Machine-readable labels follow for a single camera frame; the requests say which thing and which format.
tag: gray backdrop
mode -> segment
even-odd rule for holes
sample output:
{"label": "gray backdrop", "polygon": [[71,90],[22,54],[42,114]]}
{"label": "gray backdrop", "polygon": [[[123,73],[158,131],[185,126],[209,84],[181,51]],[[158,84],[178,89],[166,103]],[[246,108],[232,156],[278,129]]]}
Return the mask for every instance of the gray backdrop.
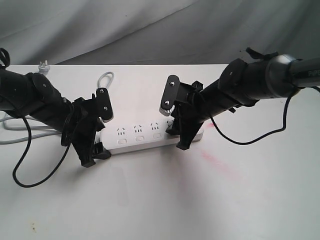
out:
{"label": "gray backdrop", "polygon": [[320,56],[317,0],[0,0],[13,64],[221,64]]}

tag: white cable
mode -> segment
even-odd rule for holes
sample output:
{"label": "white cable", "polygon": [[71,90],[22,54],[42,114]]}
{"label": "white cable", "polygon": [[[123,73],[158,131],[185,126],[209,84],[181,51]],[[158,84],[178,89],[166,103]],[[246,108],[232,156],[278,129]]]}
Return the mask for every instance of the white cable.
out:
{"label": "white cable", "polygon": [[[45,64],[40,64],[40,66],[45,68],[44,69],[45,73],[42,73],[40,68],[39,68],[39,73],[46,75],[48,73],[48,71],[50,70],[50,66],[48,65],[48,62],[45,61]],[[110,87],[111,83],[113,82],[113,80],[115,78],[115,74],[112,71],[108,71],[108,72],[102,74],[99,77],[99,79],[97,81],[98,88],[101,88],[101,81],[107,75],[111,75],[111,78],[109,79],[109,82],[106,84],[105,88],[108,89]],[[36,119],[34,119],[33,117],[30,117],[30,116],[27,116],[25,118],[28,119],[28,120],[33,120],[33,121],[39,122],[38,120],[36,120]],[[8,116],[8,114],[5,114],[4,118],[0,119],[0,123],[2,122],[4,129],[11,130],[11,131],[25,131],[25,130],[27,130],[26,127],[24,127],[24,126],[16,126],[16,127],[8,126],[7,120],[11,120],[11,119],[15,119],[15,118],[11,117],[11,116]],[[53,130],[53,128],[51,128],[50,126],[31,126],[30,128],[32,130],[48,130],[48,132],[33,135],[32,139],[38,139],[38,138],[43,138],[43,137],[46,137],[46,136],[52,136],[52,135],[61,134],[60,132],[58,132],[56,130]],[[23,137],[23,138],[13,139],[13,140],[6,140],[6,141],[1,141],[0,140],[0,145],[16,144],[16,143],[20,143],[20,142],[24,142],[24,141],[28,141],[28,137]]]}

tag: white table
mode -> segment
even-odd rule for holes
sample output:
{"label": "white table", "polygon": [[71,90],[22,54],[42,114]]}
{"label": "white table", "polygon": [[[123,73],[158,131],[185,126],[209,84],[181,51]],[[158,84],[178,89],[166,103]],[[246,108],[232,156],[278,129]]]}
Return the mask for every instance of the white table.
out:
{"label": "white table", "polygon": [[[73,101],[90,98],[99,76],[113,71],[112,126],[161,117],[158,108],[170,74],[207,86],[224,67],[57,65],[47,77]],[[25,74],[37,71],[37,66],[9,70]],[[284,101],[261,101],[235,114],[225,112],[216,121],[228,136],[248,141],[282,126]],[[301,91],[289,106],[287,130],[249,146],[227,142],[207,121],[203,139],[187,151],[168,146],[113,156],[84,168],[70,148],[57,173],[30,189],[12,179],[26,143],[2,145],[0,238],[319,239],[319,109],[319,94]],[[0,130],[1,139],[26,135]],[[32,141],[18,178],[26,184],[41,180],[63,151],[58,136]]]}

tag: white power strip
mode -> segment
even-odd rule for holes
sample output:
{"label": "white power strip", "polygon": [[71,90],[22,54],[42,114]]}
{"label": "white power strip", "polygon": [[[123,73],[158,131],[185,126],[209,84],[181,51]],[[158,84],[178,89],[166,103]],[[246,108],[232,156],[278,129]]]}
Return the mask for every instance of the white power strip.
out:
{"label": "white power strip", "polygon": [[[174,145],[180,141],[180,136],[166,133],[166,129],[172,122],[172,119],[167,117],[137,124],[123,124],[118,127],[106,124],[101,131],[100,140],[112,155]],[[193,142],[200,141],[203,134],[204,130],[201,128]]]}

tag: electric cord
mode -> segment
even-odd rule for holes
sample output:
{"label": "electric cord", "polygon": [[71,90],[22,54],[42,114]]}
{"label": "electric cord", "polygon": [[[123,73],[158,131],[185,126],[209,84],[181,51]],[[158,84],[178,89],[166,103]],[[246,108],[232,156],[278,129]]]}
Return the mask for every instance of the electric cord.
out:
{"label": "electric cord", "polygon": [[[49,66],[48,62],[45,61],[43,66],[44,67]],[[113,82],[113,80],[115,78],[115,74],[112,71],[105,72],[104,74],[102,74],[99,77],[99,79],[97,81],[97,87],[98,88],[102,87],[101,86],[102,85],[101,82],[102,82],[103,78],[105,78],[107,75],[111,75],[111,78],[110,78],[109,82],[106,84],[105,88],[108,89],[110,87],[111,83]],[[33,117],[30,117],[30,116],[26,116],[25,118],[28,119],[28,120],[33,120],[33,121],[39,122],[38,120],[36,120],[36,119],[34,119]],[[4,129],[11,130],[11,131],[25,131],[25,130],[27,130],[27,128],[24,127],[24,126],[16,126],[16,127],[8,126],[7,120],[11,120],[11,119],[15,119],[15,118],[9,116],[7,113],[4,115],[4,118],[0,119],[0,123],[2,122],[2,125],[3,125]],[[32,139],[39,139],[39,138],[43,138],[43,137],[47,137],[47,136],[53,136],[53,135],[60,135],[61,134],[60,132],[54,130],[53,128],[51,128],[49,126],[31,126],[30,129],[31,130],[48,130],[45,133],[32,135]],[[18,139],[5,140],[5,141],[0,140],[0,145],[16,144],[16,143],[25,142],[27,140],[28,140],[28,137],[22,137],[22,138],[18,138]]]}
{"label": "electric cord", "polygon": [[[317,86],[312,86],[312,87],[309,87],[309,88],[314,89],[314,90],[316,90],[316,91],[318,91],[318,92],[320,93],[320,88],[317,87]],[[297,92],[298,92],[297,89],[294,90],[294,91],[288,96],[288,98],[287,98],[286,101],[285,101],[284,109],[283,109],[283,117],[282,117],[282,128],[279,128],[279,129],[270,131],[270,132],[268,132],[268,133],[266,133],[266,134],[264,134],[264,135],[262,135],[262,136],[260,136],[260,137],[258,137],[258,138],[256,138],[256,139],[254,139],[254,140],[251,140],[251,141],[239,142],[239,141],[235,141],[235,140],[227,137],[227,136],[220,130],[220,128],[219,128],[218,125],[216,124],[214,118],[212,117],[211,114],[209,114],[209,112],[208,112],[208,115],[209,115],[209,117],[210,117],[210,119],[211,119],[211,121],[212,121],[212,124],[214,125],[215,129],[217,130],[217,132],[218,132],[224,139],[228,140],[229,142],[231,142],[231,143],[233,143],[233,144],[242,145],[242,146],[254,144],[254,143],[258,142],[259,140],[264,139],[264,138],[266,138],[266,137],[268,137],[268,136],[270,136],[270,135],[272,135],[272,134],[280,133],[280,132],[283,132],[284,130],[286,130],[286,128],[287,128],[287,113],[288,113],[289,103],[290,103],[291,99],[293,98],[293,96],[294,96]],[[205,102],[205,99],[204,99],[204,97],[202,96],[202,94],[199,93],[199,92],[197,92],[197,91],[196,91],[196,93],[199,94],[200,97],[201,97],[201,99]]]}
{"label": "electric cord", "polygon": [[31,132],[31,127],[27,121],[27,118],[25,116],[22,115],[22,113],[20,112],[20,110],[8,99],[6,98],[5,96],[1,95],[2,98],[4,98],[10,105],[12,105],[15,110],[17,111],[17,113],[21,116],[24,124],[25,124],[25,127],[26,127],[26,130],[28,131],[28,139],[27,139],[27,144],[26,144],[26,147],[25,147],[25,150],[23,152],[23,154],[21,155],[19,161],[17,162],[17,164],[15,165],[13,171],[12,171],[12,177],[13,177],[13,180],[15,181],[16,184],[18,184],[20,187],[23,187],[23,188],[33,188],[33,187],[36,187],[36,186],[39,186],[40,184],[44,183],[45,181],[47,181],[49,178],[52,177],[52,175],[58,170],[58,168],[60,167],[60,165],[62,164],[62,162],[65,160],[66,158],[66,155],[69,151],[69,148],[70,148],[70,145],[71,145],[71,141],[68,143],[65,151],[64,151],[64,154],[62,156],[62,158],[60,159],[60,161],[58,162],[58,164],[55,166],[55,168],[52,170],[51,173],[49,173],[49,175],[47,177],[45,177],[43,180],[41,181],[38,181],[36,183],[33,183],[33,184],[23,184],[22,182],[20,182],[17,178],[17,170],[19,168],[19,166],[21,165],[21,163],[23,162],[23,160],[25,159],[29,149],[30,149],[30,145],[31,145],[31,140],[32,140],[32,132]]}

